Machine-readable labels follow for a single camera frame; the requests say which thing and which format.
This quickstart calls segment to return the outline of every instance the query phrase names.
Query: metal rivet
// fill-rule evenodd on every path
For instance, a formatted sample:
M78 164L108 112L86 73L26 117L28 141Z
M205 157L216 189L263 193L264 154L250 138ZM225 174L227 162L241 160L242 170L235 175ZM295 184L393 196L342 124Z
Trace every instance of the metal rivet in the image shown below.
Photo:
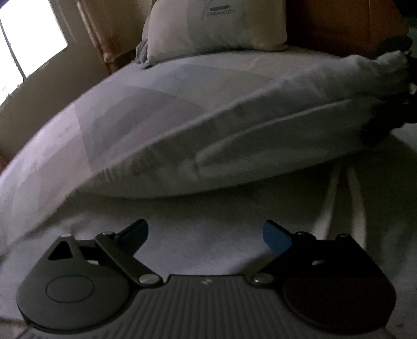
M139 282L142 285L150 286L150 285L156 285L161 281L161 277L157 274L149 273L149 274L143 274L139 277Z
M297 241L300 240L316 240L316 237L308 232L299 231L295 233Z
M257 273L252 277L252 281L257 285L267 285L274 281L274 276L269 273Z

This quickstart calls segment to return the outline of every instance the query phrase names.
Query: dark object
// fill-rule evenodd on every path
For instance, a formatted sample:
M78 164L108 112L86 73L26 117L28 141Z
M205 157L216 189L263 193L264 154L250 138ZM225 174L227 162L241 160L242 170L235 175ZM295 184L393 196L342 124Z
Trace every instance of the dark object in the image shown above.
M119 56L115 61L112 63L106 63L106 68L109 74L113 74L117 72L119 69L123 68L124 66L130 64L136 58L136 48L128 51L127 53L122 54Z
M417 59L412 58L409 51L412 42L409 37L390 38L377 48L377 55L393 51L402 51L407 55L410 88L408 92L387 98L374 108L372 118L360 132L361 142L367 147L377 146L395 128L417 123Z
M57 239L19 288L30 325L20 338L349 338L384 327L395 305L391 283L350 236L320 241L269 220L264 240L278 258L248 281L162 284L132 257L147 234L139 220L95 240Z
M394 0L402 16L417 16L417 3L415 0Z

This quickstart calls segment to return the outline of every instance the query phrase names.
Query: logo on pillow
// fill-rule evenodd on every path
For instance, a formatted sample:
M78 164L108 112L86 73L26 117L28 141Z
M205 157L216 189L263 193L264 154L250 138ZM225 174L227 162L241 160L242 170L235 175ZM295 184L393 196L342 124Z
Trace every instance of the logo on pillow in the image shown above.
M230 8L230 5L211 7L210 11L207 13L207 17L212 15L228 15L234 14L234 9Z

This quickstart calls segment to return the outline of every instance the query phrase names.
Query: bright window light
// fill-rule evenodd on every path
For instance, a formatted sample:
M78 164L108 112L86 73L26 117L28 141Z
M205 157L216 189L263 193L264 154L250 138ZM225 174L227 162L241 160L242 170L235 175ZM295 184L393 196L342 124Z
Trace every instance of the bright window light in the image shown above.
M67 47L48 0L9 0L0 20L26 77Z

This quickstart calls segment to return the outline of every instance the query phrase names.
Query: pillowcase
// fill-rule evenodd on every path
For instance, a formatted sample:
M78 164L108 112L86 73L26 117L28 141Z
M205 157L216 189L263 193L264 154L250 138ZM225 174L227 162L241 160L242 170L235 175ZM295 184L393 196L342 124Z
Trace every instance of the pillowcase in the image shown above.
M148 31L148 64L214 51L281 51L285 0L158 0Z

